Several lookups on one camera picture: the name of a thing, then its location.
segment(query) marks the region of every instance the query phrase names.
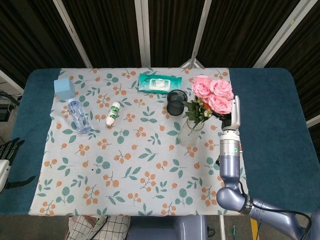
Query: glass vase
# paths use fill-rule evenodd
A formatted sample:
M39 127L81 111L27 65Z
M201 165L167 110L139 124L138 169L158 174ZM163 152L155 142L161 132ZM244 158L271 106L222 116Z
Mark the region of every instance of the glass vase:
M200 136L201 130L204 127L204 123L200 122L195 126L195 122L186 119L185 123L182 126L181 131L179 132L177 139L179 144L183 147L194 147L197 144L197 140Z

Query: black cup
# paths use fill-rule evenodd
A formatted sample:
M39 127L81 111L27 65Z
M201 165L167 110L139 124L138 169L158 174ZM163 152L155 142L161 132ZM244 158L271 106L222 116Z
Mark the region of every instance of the black cup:
M179 116L184 112L184 102L188 100L188 97L184 91L172 90L166 97L167 105L166 110L172 116Z

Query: wet wipes package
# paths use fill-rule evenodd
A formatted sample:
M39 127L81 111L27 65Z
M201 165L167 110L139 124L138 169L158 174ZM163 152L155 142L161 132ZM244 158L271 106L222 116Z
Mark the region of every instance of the wet wipes package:
M167 94L171 90L181 89L182 77L140 74L138 82L141 92Z

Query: blue box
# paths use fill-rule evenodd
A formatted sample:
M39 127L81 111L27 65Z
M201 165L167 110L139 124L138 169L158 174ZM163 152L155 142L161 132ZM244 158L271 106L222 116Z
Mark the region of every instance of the blue box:
M74 98L76 96L75 86L69 78L54 80L54 93L60 100Z

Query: floral tablecloth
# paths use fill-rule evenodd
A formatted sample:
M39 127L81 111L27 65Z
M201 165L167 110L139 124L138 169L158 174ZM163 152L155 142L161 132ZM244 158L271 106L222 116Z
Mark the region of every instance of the floral tablecloth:
M227 68L62 68L92 126L80 134L67 101L54 97L41 174L30 215L237 215L217 204L224 185L215 164L221 122L205 122L197 146L182 147L177 134L186 115L167 113L167 95L137 91L139 74L182 77L193 98L193 78L230 81ZM112 127L113 102L121 108ZM243 160L241 181L247 189Z

